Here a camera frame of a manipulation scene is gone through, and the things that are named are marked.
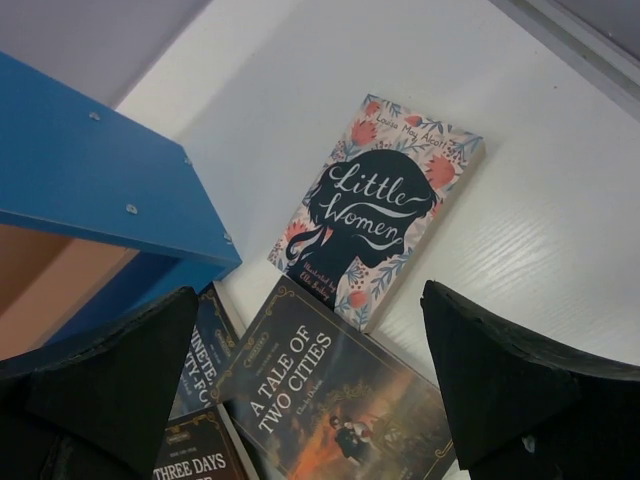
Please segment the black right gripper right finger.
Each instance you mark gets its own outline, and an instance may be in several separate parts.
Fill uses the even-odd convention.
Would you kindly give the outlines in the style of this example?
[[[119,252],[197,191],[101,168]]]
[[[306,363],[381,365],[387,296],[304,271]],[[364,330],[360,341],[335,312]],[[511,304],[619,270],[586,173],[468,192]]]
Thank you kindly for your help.
[[[639,369],[429,280],[421,298],[460,469],[473,479],[636,479]]]

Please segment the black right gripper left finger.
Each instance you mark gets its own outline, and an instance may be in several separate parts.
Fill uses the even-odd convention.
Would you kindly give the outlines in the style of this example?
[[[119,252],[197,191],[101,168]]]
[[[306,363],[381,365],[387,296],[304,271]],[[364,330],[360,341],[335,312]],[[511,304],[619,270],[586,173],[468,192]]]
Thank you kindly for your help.
[[[151,478],[197,311],[181,287],[3,360],[2,478]]]

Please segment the Three Days to See book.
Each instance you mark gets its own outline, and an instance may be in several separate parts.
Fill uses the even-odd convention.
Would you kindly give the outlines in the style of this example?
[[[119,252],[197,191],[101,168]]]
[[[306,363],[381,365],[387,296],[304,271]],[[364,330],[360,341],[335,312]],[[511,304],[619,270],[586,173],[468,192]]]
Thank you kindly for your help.
[[[168,422],[152,479],[248,478],[217,407],[202,409]]]

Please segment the A Tale of Two Cities book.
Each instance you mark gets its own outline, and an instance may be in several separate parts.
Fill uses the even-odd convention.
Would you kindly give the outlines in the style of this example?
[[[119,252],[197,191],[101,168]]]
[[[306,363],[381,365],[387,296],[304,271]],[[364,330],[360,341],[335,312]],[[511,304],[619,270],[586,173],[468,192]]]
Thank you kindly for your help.
[[[438,388],[286,277],[212,396],[289,479],[441,479],[455,459]]]

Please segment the Nineteen Eighty-Four dark book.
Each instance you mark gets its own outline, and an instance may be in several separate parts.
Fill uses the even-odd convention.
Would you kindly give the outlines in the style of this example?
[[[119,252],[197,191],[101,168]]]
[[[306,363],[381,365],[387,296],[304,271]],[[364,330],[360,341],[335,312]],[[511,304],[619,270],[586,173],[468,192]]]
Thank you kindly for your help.
[[[199,293],[197,319],[169,419],[208,408],[211,390],[245,326],[221,282]]]

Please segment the Little Women floral book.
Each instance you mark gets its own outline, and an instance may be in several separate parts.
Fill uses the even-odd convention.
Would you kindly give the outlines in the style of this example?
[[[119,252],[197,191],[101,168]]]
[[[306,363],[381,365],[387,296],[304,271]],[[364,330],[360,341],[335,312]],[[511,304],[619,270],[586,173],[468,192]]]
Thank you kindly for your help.
[[[361,332],[486,155],[482,136],[369,94],[268,260]]]

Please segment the blue wooden bookshelf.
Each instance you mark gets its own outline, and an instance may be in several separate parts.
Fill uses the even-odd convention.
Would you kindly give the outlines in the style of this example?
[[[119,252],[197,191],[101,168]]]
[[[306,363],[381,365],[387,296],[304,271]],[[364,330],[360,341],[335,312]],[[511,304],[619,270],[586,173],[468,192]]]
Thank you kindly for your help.
[[[240,262],[181,145],[2,56],[3,357]]]

